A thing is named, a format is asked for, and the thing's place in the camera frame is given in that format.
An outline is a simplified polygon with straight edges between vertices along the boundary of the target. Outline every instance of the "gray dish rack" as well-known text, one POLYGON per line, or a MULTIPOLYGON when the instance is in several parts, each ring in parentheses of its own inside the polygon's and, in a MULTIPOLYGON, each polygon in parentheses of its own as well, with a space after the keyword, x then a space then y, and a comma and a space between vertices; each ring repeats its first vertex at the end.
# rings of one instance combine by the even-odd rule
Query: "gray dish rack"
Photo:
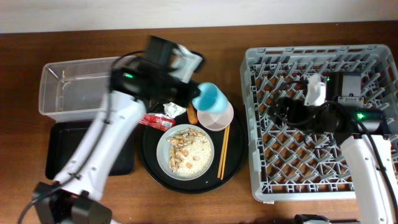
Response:
MULTIPOLYGON (((361 72, 365 107, 383 110, 393 134, 392 158, 394 165, 398 164, 398 72, 387 46, 248 49, 240 72, 248 122, 251 188, 257 201, 355 198, 339 147, 308 149, 303 132, 286 124, 276 126, 267 115, 272 91, 283 82, 308 78, 313 73, 321 74, 326 81, 330 72, 340 71, 361 72)), ((305 99, 297 85, 291 85, 279 96, 305 99)), ((313 147, 324 147, 330 142, 330 135, 310 135, 306 140, 313 147)))

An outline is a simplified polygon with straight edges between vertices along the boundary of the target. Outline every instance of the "white bowl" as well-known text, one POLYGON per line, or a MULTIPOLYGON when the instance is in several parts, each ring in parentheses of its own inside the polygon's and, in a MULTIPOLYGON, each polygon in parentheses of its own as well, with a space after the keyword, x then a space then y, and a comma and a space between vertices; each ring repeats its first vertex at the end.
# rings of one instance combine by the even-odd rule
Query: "white bowl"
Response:
POLYGON ((207 113, 198 111, 198 120, 203 127, 210 131, 221 131, 231 124, 234 118, 234 108, 228 102, 227 110, 222 114, 207 113))
POLYGON ((211 166, 213 163, 214 159, 214 145, 213 141, 211 140, 210 136, 204 131, 202 128, 199 128, 198 126, 191 125, 191 124, 180 124, 175 127, 170 128, 167 130, 163 136, 160 138, 159 143, 157 144, 157 149, 156 149, 156 157, 157 157, 157 162, 160 165, 160 168, 169 176, 173 177, 174 179, 177 180, 193 180, 201 175, 203 175, 211 166), (198 130, 202 132, 209 140, 210 146, 211 146, 211 161, 208 163, 208 167, 203 170, 203 172, 199 173, 196 177, 191 177, 191 178, 184 178, 180 177, 177 174, 173 173, 173 171, 169 168, 169 158, 170 158, 170 147, 171 143, 167 142, 167 138, 170 138, 177 134, 179 131, 183 131, 187 128, 192 128, 195 130, 198 130))

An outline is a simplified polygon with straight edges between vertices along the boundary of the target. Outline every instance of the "red wrapper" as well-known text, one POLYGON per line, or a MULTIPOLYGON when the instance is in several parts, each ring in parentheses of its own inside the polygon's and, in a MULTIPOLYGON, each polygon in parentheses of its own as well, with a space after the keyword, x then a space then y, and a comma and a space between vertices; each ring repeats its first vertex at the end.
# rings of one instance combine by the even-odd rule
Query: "red wrapper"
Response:
POLYGON ((149 113, 145 114, 139 123, 162 131, 167 131, 175 125, 175 120, 166 118, 164 114, 149 113))

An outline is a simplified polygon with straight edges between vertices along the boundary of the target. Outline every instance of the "chopsticks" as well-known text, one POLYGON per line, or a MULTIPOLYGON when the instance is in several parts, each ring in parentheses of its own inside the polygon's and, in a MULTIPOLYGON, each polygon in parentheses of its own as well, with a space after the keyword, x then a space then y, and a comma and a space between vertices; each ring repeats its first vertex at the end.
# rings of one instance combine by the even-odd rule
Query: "chopsticks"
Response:
POLYGON ((228 138, 229 138, 229 125, 224 130, 223 147, 221 148, 220 165, 218 166, 217 178, 220 178, 221 180, 223 180, 224 178, 226 151, 228 148, 228 138))

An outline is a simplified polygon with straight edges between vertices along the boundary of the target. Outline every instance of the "brown table surface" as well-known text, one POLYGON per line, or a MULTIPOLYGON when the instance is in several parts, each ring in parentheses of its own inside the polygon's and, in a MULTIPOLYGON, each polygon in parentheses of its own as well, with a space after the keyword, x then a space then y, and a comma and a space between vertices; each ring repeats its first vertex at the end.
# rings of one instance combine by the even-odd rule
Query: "brown table surface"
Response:
MULTIPOLYGON (((44 171, 55 122, 38 112, 43 66, 141 50, 149 34, 201 52, 207 64, 193 79, 218 85, 242 113, 239 66, 248 48, 386 44, 398 55, 398 22, 0 34, 0 223, 16 222, 38 181, 50 183, 44 171)), ((123 223, 268 222, 302 213, 358 218, 355 200, 261 204, 251 195, 248 163, 220 189, 176 193, 155 182, 138 155, 133 174, 108 179, 101 203, 123 223)), ((32 209, 25 223, 38 222, 32 209)))

